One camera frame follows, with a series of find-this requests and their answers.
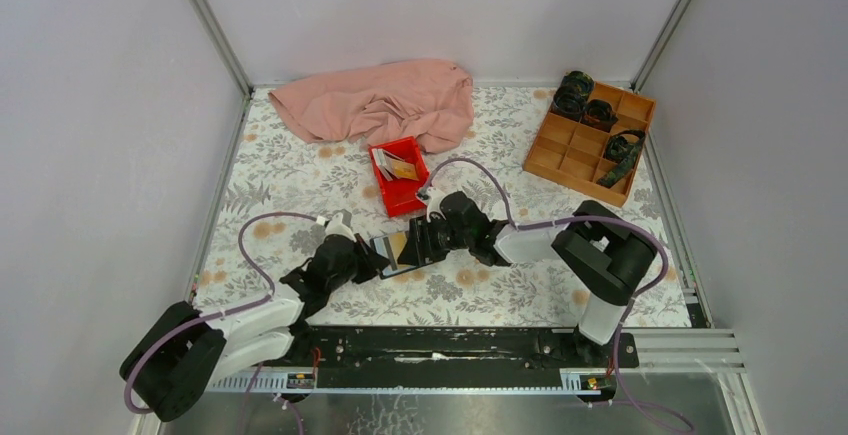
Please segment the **gold VIP card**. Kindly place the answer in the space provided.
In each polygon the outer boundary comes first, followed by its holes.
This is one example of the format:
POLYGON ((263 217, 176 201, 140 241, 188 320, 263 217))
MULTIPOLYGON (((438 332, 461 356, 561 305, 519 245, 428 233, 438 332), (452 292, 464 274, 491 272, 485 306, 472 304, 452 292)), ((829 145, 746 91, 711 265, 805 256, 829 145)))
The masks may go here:
POLYGON ((418 180, 419 175, 416 166, 404 160, 389 159, 389 171, 394 178, 406 180, 418 180))

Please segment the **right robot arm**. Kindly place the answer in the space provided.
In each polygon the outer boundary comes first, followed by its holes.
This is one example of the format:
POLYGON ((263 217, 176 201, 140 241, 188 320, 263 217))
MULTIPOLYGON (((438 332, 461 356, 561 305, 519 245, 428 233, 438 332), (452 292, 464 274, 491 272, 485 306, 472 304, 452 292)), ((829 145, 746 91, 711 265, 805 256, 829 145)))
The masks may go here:
POLYGON ((463 192, 429 196, 425 215, 410 221, 405 241, 387 247, 390 260, 404 268, 441 262, 457 250, 487 266, 562 260, 589 291, 573 341, 575 357, 589 367, 612 355, 626 309, 661 253, 650 233, 593 200, 559 221, 514 226, 489 218, 463 192))

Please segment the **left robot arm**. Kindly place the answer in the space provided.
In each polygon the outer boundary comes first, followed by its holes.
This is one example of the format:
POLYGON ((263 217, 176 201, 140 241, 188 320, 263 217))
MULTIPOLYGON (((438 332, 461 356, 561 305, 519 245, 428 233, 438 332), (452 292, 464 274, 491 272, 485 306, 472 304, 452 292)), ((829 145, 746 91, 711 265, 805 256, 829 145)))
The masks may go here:
POLYGON ((127 408, 173 421, 215 381, 268 360, 301 364, 310 352, 306 319, 340 287, 369 281, 391 263, 359 235, 327 235, 263 295, 206 311, 186 301, 169 306, 119 368, 127 408))

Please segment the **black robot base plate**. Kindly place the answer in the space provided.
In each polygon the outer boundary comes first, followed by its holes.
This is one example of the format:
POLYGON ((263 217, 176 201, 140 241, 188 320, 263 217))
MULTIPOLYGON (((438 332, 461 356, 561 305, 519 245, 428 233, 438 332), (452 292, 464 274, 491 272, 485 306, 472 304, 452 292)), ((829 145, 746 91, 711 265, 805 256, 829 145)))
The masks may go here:
POLYGON ((303 368, 320 389, 553 389, 562 373, 635 369, 633 337, 596 347, 572 328, 312 326, 273 368, 303 368))

